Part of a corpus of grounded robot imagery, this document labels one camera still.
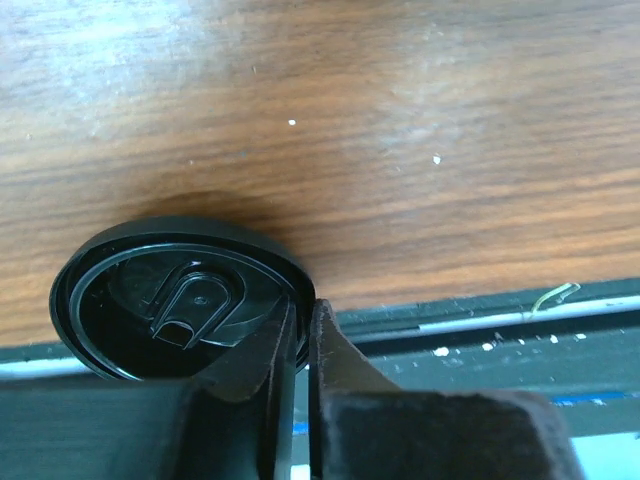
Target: white debris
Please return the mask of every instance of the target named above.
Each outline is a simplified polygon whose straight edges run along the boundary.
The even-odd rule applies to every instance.
[[[436,348],[433,351],[433,354],[436,357],[446,357],[447,355],[449,355],[449,349],[447,347],[440,347],[440,348]]]
[[[448,360],[443,360],[442,363],[444,365],[446,365],[447,367],[450,368],[457,368],[457,367],[461,367],[462,365],[464,365],[464,362],[462,360],[460,360],[459,358],[451,358]]]

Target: wood grain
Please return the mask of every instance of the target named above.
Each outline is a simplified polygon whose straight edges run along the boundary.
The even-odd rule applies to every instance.
[[[638,275],[640,1],[2,10],[0,344],[147,214],[272,235],[337,309]]]

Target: pull tab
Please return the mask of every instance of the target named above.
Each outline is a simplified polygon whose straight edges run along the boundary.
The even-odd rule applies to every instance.
[[[240,303],[243,295],[234,288],[235,282],[201,267],[175,272],[160,289],[152,304],[157,308],[152,338],[186,350],[218,327]]]

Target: white strip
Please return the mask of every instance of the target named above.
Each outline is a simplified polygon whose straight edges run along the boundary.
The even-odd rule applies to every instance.
[[[292,465],[291,480],[309,480],[311,478],[311,469],[309,465]]]
[[[589,480],[640,478],[640,440],[636,433],[574,438],[578,460]]]
[[[548,322],[562,318],[588,317],[605,313],[620,313],[640,309],[640,295],[632,297],[607,298],[588,302],[567,303],[546,310],[531,312],[503,313],[486,317],[463,318],[449,322],[425,323],[420,331],[428,334],[459,332],[478,328],[496,328],[519,323]]]
[[[0,363],[0,381],[77,375],[79,373],[89,373],[90,371],[91,370],[77,358]]]

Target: black can lid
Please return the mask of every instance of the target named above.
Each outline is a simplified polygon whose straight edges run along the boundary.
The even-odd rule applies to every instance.
[[[102,376],[185,377],[254,332],[283,296],[296,304],[301,366],[315,292],[286,249],[209,218],[153,217],[84,244],[56,278],[50,310]]]

